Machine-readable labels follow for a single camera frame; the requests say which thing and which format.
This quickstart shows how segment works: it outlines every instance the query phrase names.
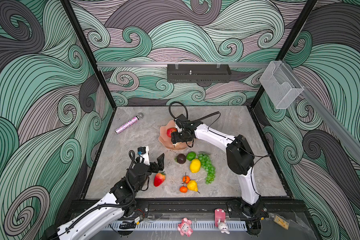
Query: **black frame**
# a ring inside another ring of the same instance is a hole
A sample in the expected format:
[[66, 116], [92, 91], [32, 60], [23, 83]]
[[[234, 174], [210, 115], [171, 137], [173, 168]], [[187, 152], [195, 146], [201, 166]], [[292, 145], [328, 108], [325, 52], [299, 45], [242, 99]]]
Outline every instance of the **black frame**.
[[[98, 200], [74, 200], [66, 214], [65, 222], [79, 216]], [[241, 201], [239, 197], [219, 197], [219, 198], [164, 198], [164, 199], [136, 199], [137, 206], [144, 211], [149, 219], [160, 218], [163, 214], [210, 214], [215, 213], [215, 209], [220, 208], [226, 211], [231, 217], [229, 204], [232, 201]], [[285, 197], [261, 197], [264, 210], [267, 212], [302, 212], [305, 214], [308, 223], [317, 239], [321, 235], [314, 224], [308, 209], [302, 200], [290, 199]], [[131, 218], [120, 218], [120, 220], [131, 220]], [[239, 217], [242, 221], [252, 221], [252, 218]]]
[[[106, 128], [106, 134], [103, 136], [102, 141], [100, 143], [100, 147], [96, 153], [94, 163], [92, 165], [92, 168], [87, 177], [84, 188], [82, 190], [80, 200], [72, 201], [71, 206], [66, 215], [66, 219], [68, 222], [72, 217], [73, 218], [76, 217], [77, 215], [81, 214], [82, 212], [84, 212], [86, 209], [88, 209], [90, 206], [92, 206], [93, 204], [95, 204], [97, 202], [97, 200], [85, 200], [84, 198], [85, 198], [85, 195], [89, 188], [92, 176], [94, 174], [94, 171], [95, 171], [95, 168], [97, 165], [97, 161], [99, 160], [99, 156], [100, 156], [102, 147], [103, 147], [106, 137], [108, 135], [107, 133], [109, 132], [110, 125], [114, 118], [117, 107], [116, 107], [115, 102], [112, 98], [112, 95], [107, 87], [107, 83], [106, 83], [106, 80], [104, 79], [103, 74], [97, 68], [96, 59], [89, 47], [86, 37], [84, 36], [84, 32], [82, 31], [82, 28], [81, 28], [79, 21], [73, 11], [70, 1], [69, 0], [60, 0], [60, 1], [61, 1], [61, 4], [62, 4], [68, 18], [69, 18], [69, 21], [71, 22], [71, 25], [83, 47], [83, 50], [91, 64], [92, 68], [94, 69], [97, 79], [99, 80], [99, 82], [106, 94], [106, 97], [113, 109], [110, 121]], [[288, 35], [286, 42], [282, 46], [282, 48], [279, 51], [279, 54], [275, 60], [282, 60], [285, 57], [289, 48], [292, 46], [294, 40], [296, 39], [300, 30], [302, 29], [310, 12], [312, 11], [313, 7], [315, 6], [316, 2], [317, 2], [317, 0], [307, 0], [307, 3], [305, 4], [304, 8], [302, 9], [302, 12], [300, 13], [295, 25], [293, 26], [292, 31]], [[260, 86], [260, 89], [258, 90], [256, 96], [252, 100], [250, 106], [247, 106], [247, 108], [251, 114], [251, 117], [252, 117], [255, 125], [256, 125], [256, 128], [258, 129], [258, 132], [264, 143], [264, 146], [265, 146], [267, 152], [270, 154], [271, 161], [272, 161], [273, 165], [275, 166], [276, 172], [279, 175], [279, 178], [283, 184], [283, 187], [287, 193], [287, 196], [285, 196], [285, 197], [261, 197], [261, 200], [263, 201], [264, 206], [268, 209], [268, 211], [284, 210], [284, 211], [304, 212], [316, 237], [318, 239], [321, 239], [321, 236], [318, 234], [317, 228], [316, 228], [304, 202], [300, 201], [300, 200], [292, 199], [292, 197], [293, 197], [292, 192], [285, 180], [285, 177], [280, 169], [278, 162], [276, 161], [276, 158], [273, 155], [273, 151], [270, 148], [270, 146], [265, 138], [264, 132], [260, 127], [257, 117], [253, 112], [253, 110], [254, 110], [256, 104], [259, 102], [259, 99], [261, 98], [263, 92], [264, 92], [264, 88], [262, 86]], [[212, 213], [214, 213], [213, 210], [216, 208], [222, 208], [222, 209], [225, 209], [228, 211], [229, 202], [241, 201], [241, 198], [232, 198], [232, 197], [231, 198], [230, 197], [228, 197], [228, 198], [175, 198], [175, 199], [166, 198], [166, 199], [136, 199], [136, 200], [137, 200], [138, 206], [144, 207], [144, 208], [145, 208], [145, 206], [147, 206], [148, 213], [150, 212], [150, 213], [156, 213], [156, 214], [164, 214], [164, 213], [169, 213], [169, 212], [171, 212], [171, 213], [176, 212], [176, 213], [203, 213], [203, 214], [210, 213], [210, 214], [212, 214]], [[173, 208], [170, 208], [170, 207], [175, 206], [175, 205], [177, 206], [177, 209], [175, 209], [175, 211], [172, 211]]]
[[250, 106], [247, 106], [247, 108], [248, 108], [248, 111], [250, 112], [250, 115], [251, 115], [251, 117], [252, 117], [252, 120], [253, 120], [256, 128], [257, 128], [257, 131], [259, 132], [259, 135], [260, 135], [261, 140], [262, 140], [262, 142], [263, 142], [263, 144], [264, 144], [264, 147], [265, 147], [265, 149], [267, 150], [267, 152], [268, 152], [268, 154], [269, 154], [269, 158], [271, 159], [271, 162], [272, 162], [273, 166], [275, 167], [276, 173], [277, 173], [278, 176], [279, 176], [279, 179], [280, 179], [280, 181], [281, 181], [281, 184], [282, 184], [283, 187], [284, 187], [285, 193], [287, 194], [287, 197], [288, 197], [288, 198], [289, 198], [289, 197], [292, 198], [292, 197], [293, 197], [292, 191], [291, 191], [291, 189], [289, 188], [288, 183], [287, 183], [287, 181], [286, 181], [286, 179], [285, 179], [285, 177], [284, 177], [283, 171], [281, 170], [280, 165], [279, 165], [279, 163], [277, 162], [277, 160], [276, 160], [276, 158], [275, 158], [275, 156], [274, 156], [274, 154], [273, 154], [273, 151], [272, 151], [272, 149], [271, 149], [271, 147], [270, 147], [270, 145], [269, 145], [269, 143], [268, 143], [268, 141], [267, 141], [267, 139], [266, 139], [266, 137], [265, 137], [265, 134], [264, 134], [264, 132], [263, 132], [263, 129], [262, 129], [261, 126], [260, 126], [259, 120], [257, 119], [256, 114], [254, 113], [254, 110], [251, 109]]
[[[292, 46], [295, 39], [298, 37], [302, 27], [304, 26], [309, 14], [311, 13], [313, 7], [315, 7], [317, 0], [307, 0], [307, 3], [304, 5], [300, 15], [298, 16], [296, 23], [293, 25], [291, 32], [289, 33], [287, 39], [285, 40], [283, 46], [281, 47], [279, 54], [277, 55], [275, 61], [283, 60], [287, 55], [288, 50]], [[263, 86], [260, 86], [255, 97], [252, 100], [251, 108], [254, 109], [256, 104], [259, 102], [261, 96], [264, 93]]]
[[99, 80], [106, 96], [107, 96], [107, 99], [110, 103], [110, 105], [112, 106], [112, 109], [113, 110], [116, 110], [116, 104], [115, 104], [115, 101], [113, 100], [112, 98], [112, 95], [110, 93], [110, 90], [108, 89], [107, 87], [107, 82], [106, 80], [104, 79], [104, 76], [103, 74], [99, 71], [99, 69], [97, 68], [97, 64], [96, 64], [96, 58], [95, 56], [93, 55], [92, 51], [91, 51], [91, 48], [89, 47], [89, 43], [84, 35], [84, 32], [80, 26], [80, 23], [79, 23], [79, 20], [77, 19], [76, 17], [76, 14], [75, 12], [73, 11], [73, 8], [72, 8], [72, 5], [70, 3], [69, 0], [60, 0], [67, 16], [68, 16], [68, 19], [69, 21], [71, 22], [71, 25], [73, 27], [73, 30], [75, 31], [80, 43], [81, 43], [81, 46], [84, 50], [84, 53], [86, 54], [88, 60], [89, 60], [89, 63], [91, 64], [92, 68], [93, 68], [93, 71], [95, 72], [96, 74], [96, 77], [97, 79]]
[[67, 17], [69, 19], [69, 21], [71, 22], [71, 25], [72, 25], [72, 28], [73, 30], [75, 31], [76, 35], [77, 35], [77, 38], [79, 39], [80, 43], [81, 43], [81, 46], [84, 50], [84, 53], [86, 54], [88, 60], [89, 60], [89, 63], [91, 64], [91, 67], [93, 68], [94, 72], [95, 72], [95, 75], [97, 77], [97, 79], [99, 80], [99, 83], [112, 107], [112, 115], [109, 119], [109, 122], [108, 122], [108, 125], [107, 125], [107, 128], [106, 128], [106, 133], [104, 134], [101, 142], [100, 142], [100, 146], [99, 146], [99, 149], [97, 150], [97, 153], [96, 153], [96, 157], [93, 161], [93, 164], [92, 164], [92, 167], [91, 167], [91, 170], [89, 171], [89, 174], [87, 176], [87, 180], [85, 182], [85, 185], [84, 185], [84, 188], [80, 194], [80, 199], [84, 199], [86, 194], [87, 194], [87, 191], [88, 191], [88, 188], [89, 188], [89, 184], [91, 183], [91, 180], [92, 180], [92, 176], [94, 174], [94, 171], [96, 169], [96, 165], [97, 165], [97, 161], [99, 160], [99, 157], [100, 157], [100, 153], [101, 153], [101, 150], [104, 146], [104, 142], [107, 138], [107, 135], [108, 135], [108, 132], [109, 132], [109, 128], [110, 128], [110, 125], [112, 123], [112, 120], [114, 118], [114, 115], [116, 113], [116, 104], [115, 104], [115, 101], [113, 100], [112, 98], [112, 95], [110, 93], [110, 90], [109, 88], [107, 87], [107, 82], [104, 78], [104, 75], [100, 72], [100, 70], [97, 68], [97, 64], [96, 64], [96, 58], [95, 56], [93, 55], [92, 51], [91, 51], [91, 48], [89, 47], [89, 43], [84, 35], [84, 32], [80, 26], [80, 23], [76, 17], [76, 14], [75, 12], [73, 11], [73, 8], [72, 8], [72, 5], [70, 3], [69, 0], [60, 0], [66, 14], [67, 14]]

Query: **lemon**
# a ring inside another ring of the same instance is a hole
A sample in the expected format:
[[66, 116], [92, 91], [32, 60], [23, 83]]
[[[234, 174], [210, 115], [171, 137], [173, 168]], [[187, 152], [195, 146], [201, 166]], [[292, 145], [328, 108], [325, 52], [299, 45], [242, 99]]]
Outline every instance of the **lemon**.
[[195, 191], [197, 192], [197, 183], [195, 180], [190, 180], [189, 183], [187, 184], [187, 188], [191, 191]]
[[191, 165], [189, 166], [189, 170], [191, 170], [192, 173], [197, 173], [200, 171], [200, 167], [202, 166], [202, 163], [199, 159], [195, 158], [192, 160]]

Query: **wall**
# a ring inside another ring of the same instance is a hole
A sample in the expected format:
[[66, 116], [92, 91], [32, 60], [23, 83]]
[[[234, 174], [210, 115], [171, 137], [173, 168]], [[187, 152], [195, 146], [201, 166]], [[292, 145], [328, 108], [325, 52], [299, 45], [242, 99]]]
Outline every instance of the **wall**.
[[78, 199], [112, 109], [59, 0], [0, 0], [0, 240]]
[[[276, 58], [305, 0], [71, 3], [97, 61], [264, 62]], [[233, 69], [231, 83], [197, 85], [167, 83], [165, 68], [102, 70], [118, 106], [247, 105], [263, 72]]]
[[[360, 1], [312, 11], [285, 60], [360, 143]], [[360, 165], [302, 96], [276, 110], [256, 106], [293, 195], [323, 239], [360, 239]]]

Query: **apple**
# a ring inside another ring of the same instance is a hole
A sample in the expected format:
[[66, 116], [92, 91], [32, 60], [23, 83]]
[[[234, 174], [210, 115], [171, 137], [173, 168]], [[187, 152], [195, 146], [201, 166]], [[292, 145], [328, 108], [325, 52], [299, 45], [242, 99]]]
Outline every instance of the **apple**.
[[168, 128], [168, 130], [167, 130], [167, 136], [168, 136], [168, 137], [171, 137], [171, 133], [173, 133], [173, 132], [177, 132], [177, 128], [176, 128], [176, 127]]

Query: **aluminum rail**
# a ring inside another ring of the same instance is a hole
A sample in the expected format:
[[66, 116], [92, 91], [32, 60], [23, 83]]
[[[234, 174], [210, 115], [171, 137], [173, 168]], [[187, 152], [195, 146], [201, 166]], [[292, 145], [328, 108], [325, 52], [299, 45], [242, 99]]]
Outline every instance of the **aluminum rail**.
[[146, 61], [103, 61], [99, 68], [166, 68], [168, 64], [228, 64], [230, 68], [266, 68], [270, 62], [146, 62]]

